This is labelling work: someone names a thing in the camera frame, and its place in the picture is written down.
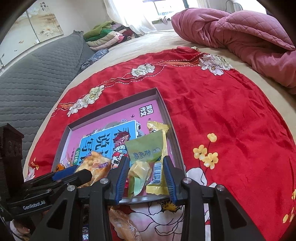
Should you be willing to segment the person's left hand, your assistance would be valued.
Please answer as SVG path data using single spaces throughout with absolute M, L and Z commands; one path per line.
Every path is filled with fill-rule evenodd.
M 30 230 L 16 220 L 10 221 L 10 230 L 16 241 L 28 241 L 30 239 Z

